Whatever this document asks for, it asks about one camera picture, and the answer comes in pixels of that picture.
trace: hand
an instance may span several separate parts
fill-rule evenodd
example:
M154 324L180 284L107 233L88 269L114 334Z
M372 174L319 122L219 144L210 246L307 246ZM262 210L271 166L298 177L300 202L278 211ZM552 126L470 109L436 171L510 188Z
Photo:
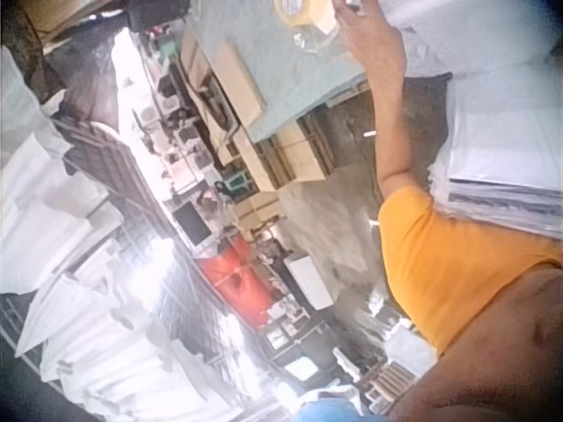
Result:
M362 0L365 16L358 16L346 0L333 0L347 49L363 66L373 91L403 86L405 46L400 32L389 25L378 0Z

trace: bundle of paper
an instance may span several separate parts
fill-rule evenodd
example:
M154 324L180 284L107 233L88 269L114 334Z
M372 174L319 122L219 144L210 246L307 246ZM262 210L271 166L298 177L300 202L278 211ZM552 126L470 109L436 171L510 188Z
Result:
M450 135L430 167L438 209L562 238L560 72L537 62L454 76Z

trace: blue object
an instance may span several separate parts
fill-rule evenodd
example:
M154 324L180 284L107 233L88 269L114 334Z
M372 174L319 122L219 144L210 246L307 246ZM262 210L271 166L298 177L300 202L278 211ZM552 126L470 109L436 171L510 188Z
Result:
M391 422L377 415L360 416L353 404L341 398L322 398L306 404L293 422Z

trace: red cloth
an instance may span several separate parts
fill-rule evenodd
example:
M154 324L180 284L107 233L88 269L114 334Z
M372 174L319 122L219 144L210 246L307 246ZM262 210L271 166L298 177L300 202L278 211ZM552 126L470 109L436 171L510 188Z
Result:
M256 272L245 265L250 245L240 235L213 258L198 259L211 285L250 325L267 324L266 311L274 300Z

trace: concrete floor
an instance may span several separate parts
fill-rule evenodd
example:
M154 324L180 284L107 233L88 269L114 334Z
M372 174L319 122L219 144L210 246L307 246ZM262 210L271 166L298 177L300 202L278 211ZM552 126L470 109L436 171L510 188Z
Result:
M404 114L413 144L415 177L428 185L427 167L446 139L447 77L406 81ZM380 346L381 326L369 317L372 292L387 297L388 289L377 227L382 197L375 181L374 129L370 92L335 107L312 112L325 130L337 169L325 181L284 186L280 201L287 219L281 222L283 242L309 253L323 280L342 288L331 312L346 327L355 346Z

